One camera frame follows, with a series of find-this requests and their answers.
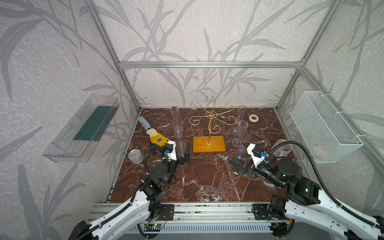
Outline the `lilac mug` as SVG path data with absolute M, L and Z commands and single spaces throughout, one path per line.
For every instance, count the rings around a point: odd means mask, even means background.
M 287 140 L 285 140 L 285 139 L 279 139 L 279 140 L 277 140 L 277 141 L 272 145 L 271 149 L 274 149 L 277 145 L 282 144 L 282 143 L 284 143 L 284 142 L 286 142 L 286 141 L 287 141 Z M 287 144 L 287 145 L 281 146 L 281 147 L 279 147 L 277 150 L 275 150 L 275 151 L 273 152 L 273 155 L 274 155 L 275 157 L 287 157 L 287 156 L 290 154 L 290 152 L 292 151 L 292 149 L 293 149 L 293 146 L 292 146 L 291 144 Z

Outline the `white tape roll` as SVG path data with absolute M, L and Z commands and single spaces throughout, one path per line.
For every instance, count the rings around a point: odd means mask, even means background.
M 249 121 L 252 122 L 252 123 L 257 123 L 259 121 L 259 117 L 255 114 L 251 114 L 249 115 Z

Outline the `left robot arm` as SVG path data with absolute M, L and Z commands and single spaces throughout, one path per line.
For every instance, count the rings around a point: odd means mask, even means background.
M 163 160 L 152 171 L 146 169 L 148 177 L 137 186 L 132 197 L 89 224 L 81 221 L 74 227 L 69 239 L 117 240 L 134 226 L 159 217 L 162 206 L 160 199 L 175 178 L 177 167 L 190 161 L 190 148 L 186 148 L 182 158 L 177 156 L 176 146 L 174 141 L 168 141 L 163 147 L 151 146 L 148 154 L 158 149 Z

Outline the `clear wine glass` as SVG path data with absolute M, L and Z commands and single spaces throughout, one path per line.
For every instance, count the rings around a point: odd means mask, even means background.
M 173 125 L 176 125 L 176 124 L 181 125 L 181 123 L 180 123 L 180 109 L 179 109 L 179 107 L 172 106 L 170 108 L 170 111 L 171 111 L 171 116 L 173 118 Z
M 249 124 L 245 120 L 240 120 L 237 126 L 237 137 L 232 140 L 232 144 L 234 147 L 239 147 L 242 143 L 242 139 L 244 134 L 247 131 Z
M 244 134 L 243 137 L 241 138 L 240 146 L 238 147 L 237 152 L 234 155 L 234 160 L 237 163 L 244 163 L 245 157 L 247 156 L 247 147 L 245 147 L 245 144 L 249 144 L 251 141 L 251 136 L 250 134 Z
M 177 144 L 177 157 L 184 157 L 184 152 L 186 150 L 186 147 L 188 146 L 187 140 L 184 138 L 177 139 L 176 144 Z
M 173 125 L 173 130 L 175 133 L 175 137 L 177 139 L 181 139 L 183 137 L 184 128 L 181 125 L 179 125 L 179 124 Z
M 241 120 L 244 119 L 246 110 L 247 110 L 246 106 L 243 106 L 243 105 L 239 106 L 238 111 L 237 111 L 237 114 L 236 114 L 236 121 L 237 121 L 237 123 L 230 129 L 230 133 L 231 133 L 232 135 L 234 135 L 234 136 L 237 135 L 238 124 L 239 124 L 239 122 L 240 122 Z

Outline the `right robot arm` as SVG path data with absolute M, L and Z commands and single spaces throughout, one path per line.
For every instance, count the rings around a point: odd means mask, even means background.
M 318 181 L 302 175 L 302 168 L 287 157 L 276 157 L 277 163 L 270 164 L 270 157 L 278 148 L 296 145 L 302 149 L 312 165 Z M 243 143 L 251 160 L 246 165 L 230 161 L 239 177 L 257 174 L 286 195 L 273 195 L 269 204 L 253 204 L 256 220 L 275 219 L 293 224 L 295 221 L 327 231 L 343 240 L 382 240 L 384 218 L 365 215 L 336 199 L 324 184 L 308 150 L 296 141 L 281 143 L 266 153 L 262 146 Z

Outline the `pink item in basket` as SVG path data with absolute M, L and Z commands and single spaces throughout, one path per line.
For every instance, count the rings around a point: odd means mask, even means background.
M 314 154 L 318 156 L 319 158 L 325 158 L 327 159 L 329 157 L 329 152 L 321 145 L 314 146 L 312 148 Z

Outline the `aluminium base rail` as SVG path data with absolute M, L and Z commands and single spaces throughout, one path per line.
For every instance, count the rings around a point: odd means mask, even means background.
M 101 221 L 108 219 L 115 213 L 118 213 L 128 204 L 131 204 L 122 214 L 114 220 L 128 221 L 133 219 L 149 220 L 159 219 L 160 222 L 167 223 L 246 223 L 252 221 L 265 221 L 273 222 L 278 217 L 272 217 L 272 207 L 269 207 L 267 202 L 196 202 L 196 203 L 159 203 L 150 204 L 149 201 L 130 200 L 118 204 L 95 204 L 88 223 L 92 221 Z M 312 221 L 315 220 L 315 214 L 319 215 L 321 212 L 314 211 L 313 209 L 299 206 L 297 204 L 286 203 L 285 217 L 297 221 Z

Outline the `clear plastic wall shelf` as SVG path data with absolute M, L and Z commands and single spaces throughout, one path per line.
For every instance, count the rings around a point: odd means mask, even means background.
M 117 97 L 90 94 L 43 151 L 54 163 L 86 163 L 120 107 Z

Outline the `yellow black work glove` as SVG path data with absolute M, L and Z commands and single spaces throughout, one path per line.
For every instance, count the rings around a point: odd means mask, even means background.
M 165 144 L 168 143 L 170 139 L 158 133 L 154 128 L 146 130 L 146 134 L 150 137 L 150 147 L 158 146 L 163 148 Z

